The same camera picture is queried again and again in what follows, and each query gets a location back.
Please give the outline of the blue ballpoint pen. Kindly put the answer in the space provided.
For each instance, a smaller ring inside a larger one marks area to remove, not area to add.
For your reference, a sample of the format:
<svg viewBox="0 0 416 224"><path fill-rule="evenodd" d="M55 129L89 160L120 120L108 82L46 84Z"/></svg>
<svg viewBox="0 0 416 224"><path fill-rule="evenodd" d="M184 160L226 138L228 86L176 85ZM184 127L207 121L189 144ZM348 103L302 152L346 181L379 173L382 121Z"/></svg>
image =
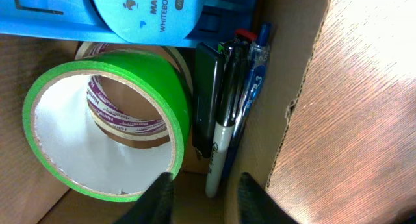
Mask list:
<svg viewBox="0 0 416 224"><path fill-rule="evenodd" d="M272 24L264 22L257 38L250 44L247 54L248 67L245 71L244 86L240 93L240 102L235 120L235 128L227 150L227 156L222 170L221 181L225 181L230 173L244 133L244 128L250 109L263 87L267 66L270 58L268 39Z"/></svg>

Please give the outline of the blue plastic case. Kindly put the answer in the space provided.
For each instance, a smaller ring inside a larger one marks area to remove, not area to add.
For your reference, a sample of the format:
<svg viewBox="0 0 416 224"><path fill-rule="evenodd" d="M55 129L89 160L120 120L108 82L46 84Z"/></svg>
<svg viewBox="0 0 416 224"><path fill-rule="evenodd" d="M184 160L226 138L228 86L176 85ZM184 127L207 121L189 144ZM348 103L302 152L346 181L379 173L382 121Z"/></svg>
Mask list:
<svg viewBox="0 0 416 224"><path fill-rule="evenodd" d="M196 47L249 29L257 0L1 0L1 33Z"/></svg>

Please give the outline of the orange black stapler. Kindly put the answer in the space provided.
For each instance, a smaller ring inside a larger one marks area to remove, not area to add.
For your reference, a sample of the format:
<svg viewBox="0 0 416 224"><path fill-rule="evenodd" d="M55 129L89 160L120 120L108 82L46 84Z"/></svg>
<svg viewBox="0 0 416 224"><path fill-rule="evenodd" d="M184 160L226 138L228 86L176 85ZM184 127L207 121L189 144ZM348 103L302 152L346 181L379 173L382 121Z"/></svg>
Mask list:
<svg viewBox="0 0 416 224"><path fill-rule="evenodd" d="M248 42L250 46L256 38L257 35L253 32L237 29L233 39L218 44L216 49L206 43L200 43L196 47L192 144L204 158L209 158L212 151L221 85L228 60L224 48L241 41Z"/></svg>

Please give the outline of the green tape roll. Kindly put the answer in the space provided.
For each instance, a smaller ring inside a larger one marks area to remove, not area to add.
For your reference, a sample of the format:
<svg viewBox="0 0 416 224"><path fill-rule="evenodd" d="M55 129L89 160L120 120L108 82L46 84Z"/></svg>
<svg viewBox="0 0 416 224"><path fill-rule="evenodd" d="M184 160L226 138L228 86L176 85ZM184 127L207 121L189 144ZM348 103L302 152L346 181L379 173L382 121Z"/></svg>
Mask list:
<svg viewBox="0 0 416 224"><path fill-rule="evenodd" d="M108 77L147 99L166 123L168 142L137 149L113 140L89 108L87 85ZM111 51L67 62L41 75L23 105L23 129L42 165L87 196L136 201L163 172L177 175L191 124L185 80L163 57L144 51Z"/></svg>

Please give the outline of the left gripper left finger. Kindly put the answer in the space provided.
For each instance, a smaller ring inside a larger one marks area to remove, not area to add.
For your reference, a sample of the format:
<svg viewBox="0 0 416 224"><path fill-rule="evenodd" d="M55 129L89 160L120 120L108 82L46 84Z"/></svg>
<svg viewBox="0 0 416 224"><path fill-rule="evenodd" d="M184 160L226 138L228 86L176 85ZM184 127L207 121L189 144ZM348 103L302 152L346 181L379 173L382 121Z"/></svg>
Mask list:
<svg viewBox="0 0 416 224"><path fill-rule="evenodd" d="M174 205L172 174L161 173L136 203L114 224L171 224Z"/></svg>

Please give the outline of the white masking tape roll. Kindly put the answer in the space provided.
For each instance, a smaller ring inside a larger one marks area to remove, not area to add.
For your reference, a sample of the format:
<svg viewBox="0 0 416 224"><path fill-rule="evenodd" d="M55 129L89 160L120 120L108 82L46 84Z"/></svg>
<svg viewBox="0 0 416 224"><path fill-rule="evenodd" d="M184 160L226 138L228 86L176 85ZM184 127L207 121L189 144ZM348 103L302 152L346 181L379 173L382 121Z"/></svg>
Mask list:
<svg viewBox="0 0 416 224"><path fill-rule="evenodd" d="M189 67L175 47L83 42L75 58L119 49L147 51L163 57L192 89ZM158 147L168 142L166 123L156 108L129 86L101 75L88 81L86 100L98 127L113 140L133 148Z"/></svg>

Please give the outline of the black permanent marker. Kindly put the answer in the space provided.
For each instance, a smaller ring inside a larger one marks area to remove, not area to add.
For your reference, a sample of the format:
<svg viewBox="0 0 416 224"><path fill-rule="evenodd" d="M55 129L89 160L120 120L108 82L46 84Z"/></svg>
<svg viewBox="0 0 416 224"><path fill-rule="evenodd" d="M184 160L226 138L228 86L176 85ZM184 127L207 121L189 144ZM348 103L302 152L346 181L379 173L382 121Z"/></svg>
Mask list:
<svg viewBox="0 0 416 224"><path fill-rule="evenodd" d="M235 115L245 76L248 42L235 42L224 48L227 62L221 85L221 98L216 114L213 148L205 185L205 194L214 198L222 177L229 143L235 127Z"/></svg>

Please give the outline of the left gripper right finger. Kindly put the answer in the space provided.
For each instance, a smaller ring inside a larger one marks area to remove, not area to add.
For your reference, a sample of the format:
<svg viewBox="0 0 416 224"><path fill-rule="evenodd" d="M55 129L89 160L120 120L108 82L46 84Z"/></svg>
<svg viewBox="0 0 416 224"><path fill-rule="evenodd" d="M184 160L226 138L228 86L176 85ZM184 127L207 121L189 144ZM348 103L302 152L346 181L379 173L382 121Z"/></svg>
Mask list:
<svg viewBox="0 0 416 224"><path fill-rule="evenodd" d="M248 172L240 176L237 195L242 224L297 224Z"/></svg>

